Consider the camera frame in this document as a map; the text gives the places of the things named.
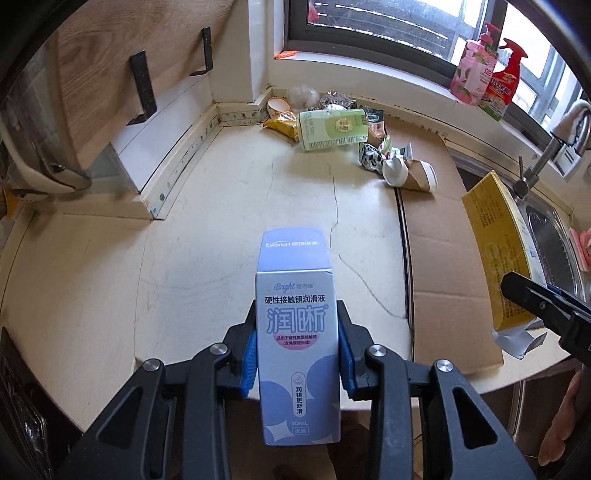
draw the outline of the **orange object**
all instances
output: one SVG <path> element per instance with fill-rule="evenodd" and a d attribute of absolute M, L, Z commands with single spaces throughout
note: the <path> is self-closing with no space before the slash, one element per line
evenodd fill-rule
<path fill-rule="evenodd" d="M 282 51 L 279 55 L 275 55 L 276 60 L 286 59 L 292 57 L 297 53 L 297 50 L 286 50 Z"/>
<path fill-rule="evenodd" d="M 6 218 L 12 218 L 14 212 L 17 211 L 18 205 L 20 204 L 20 200 L 12 194 L 12 192 L 10 191 L 10 185 L 7 185 L 6 188 L 2 189 L 4 191 L 4 196 L 6 198 L 6 206 L 8 208 Z"/>

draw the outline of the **ibright logo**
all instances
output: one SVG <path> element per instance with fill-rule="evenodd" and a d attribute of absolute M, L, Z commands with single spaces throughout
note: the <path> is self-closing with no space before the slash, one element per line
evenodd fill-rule
<path fill-rule="evenodd" d="M 273 286 L 273 290 L 282 290 L 283 293 L 287 293 L 290 290 L 295 290 L 296 284 L 294 282 L 291 283 L 276 283 Z"/>

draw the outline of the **trigger spray head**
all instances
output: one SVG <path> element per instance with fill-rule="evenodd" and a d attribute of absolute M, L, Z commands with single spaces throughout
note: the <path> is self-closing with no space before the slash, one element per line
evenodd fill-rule
<path fill-rule="evenodd" d="M 511 54 L 511 57 L 509 57 L 509 64 L 512 64 L 512 63 L 519 64 L 521 62 L 521 59 L 527 58 L 527 53 L 525 53 L 525 50 L 523 48 L 521 48 L 513 40 L 509 40 L 508 38 L 505 38 L 505 45 L 503 45 L 502 47 L 499 47 L 499 48 L 501 50 L 504 48 L 510 48 L 513 51 L 513 53 Z"/>

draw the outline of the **pink soap bottle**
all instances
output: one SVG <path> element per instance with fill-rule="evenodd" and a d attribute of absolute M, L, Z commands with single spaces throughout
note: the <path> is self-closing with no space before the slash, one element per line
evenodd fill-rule
<path fill-rule="evenodd" d="M 498 53 L 493 46 L 492 32 L 500 32 L 493 24 L 484 22 L 486 33 L 480 40 L 468 40 L 449 87 L 458 99 L 469 105 L 478 105 L 495 70 Z"/>

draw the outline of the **white countertop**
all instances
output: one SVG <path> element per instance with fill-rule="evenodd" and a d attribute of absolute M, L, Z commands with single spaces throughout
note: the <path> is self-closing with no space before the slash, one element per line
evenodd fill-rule
<path fill-rule="evenodd" d="M 0 323 L 85 429 L 136 359 L 187 360 L 243 322 L 264 231 L 316 225 L 331 244 L 337 296 L 352 320 L 408 358 L 394 191 L 356 158 L 356 148 L 310 154 L 259 126 L 224 128 L 164 221 L 36 216 L 12 265 Z M 505 355 L 503 367 L 469 379 L 484 393 L 566 356 L 549 333 L 523 361 Z M 369 403 L 343 393 L 342 406 Z"/>

